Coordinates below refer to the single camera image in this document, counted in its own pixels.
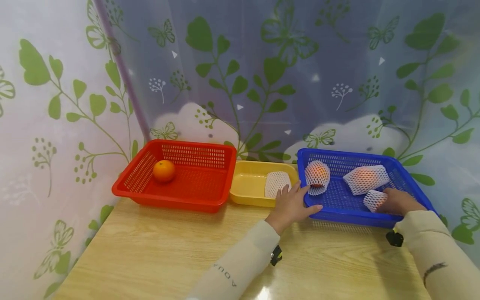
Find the shower curtain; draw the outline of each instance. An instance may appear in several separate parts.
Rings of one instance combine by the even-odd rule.
[[[0,5],[2,299],[51,298],[146,139],[397,158],[480,266],[476,0]]]

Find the plastic tray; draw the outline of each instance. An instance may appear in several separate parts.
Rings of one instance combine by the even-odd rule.
[[[236,153],[227,145],[152,140],[120,174],[112,192],[142,205],[215,213],[228,199]],[[163,159],[175,165],[169,183],[153,178],[154,164]]]
[[[230,198],[237,204],[275,207],[275,199],[265,198],[265,184],[270,172],[283,171],[292,184],[298,180],[297,170],[291,165],[239,160],[235,165]]]
[[[420,187],[395,158],[382,155],[361,154],[352,152],[300,149],[298,155],[298,168],[301,185],[305,186],[305,168],[313,160],[320,160],[330,168],[331,177],[327,191],[319,196],[304,197],[306,206],[322,204],[324,208],[311,216],[314,219],[367,225],[383,228],[393,228],[395,223],[403,217],[387,214],[371,213],[363,205],[365,195],[353,196],[350,188],[344,182],[343,176],[353,169],[361,166],[383,165],[387,170],[390,182],[378,190],[396,188],[408,192],[419,203],[429,210],[434,210],[430,200]]]

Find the red basket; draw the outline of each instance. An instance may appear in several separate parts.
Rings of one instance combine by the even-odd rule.
[[[112,193],[141,205],[216,213],[227,201],[236,155],[227,145],[152,140],[120,174]],[[153,166],[162,159],[175,165],[168,183],[153,178]]]

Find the orange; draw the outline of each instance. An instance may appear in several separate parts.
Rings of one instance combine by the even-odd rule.
[[[352,175],[356,184],[365,187],[374,185],[379,180],[375,171],[366,167],[358,167]]]
[[[311,177],[321,178],[324,180],[328,179],[328,172],[322,164],[309,163],[305,169],[306,174],[310,174]],[[311,186],[315,188],[323,187],[322,184],[312,184]]]
[[[158,182],[169,182],[175,177],[175,165],[169,160],[160,160],[153,166],[153,177]]]

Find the table surface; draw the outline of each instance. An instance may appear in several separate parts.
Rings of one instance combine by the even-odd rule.
[[[202,274],[270,209],[228,203],[217,214],[140,206],[121,199],[56,299],[184,299]],[[385,229],[311,219],[280,240],[242,299],[429,299],[405,247]]]

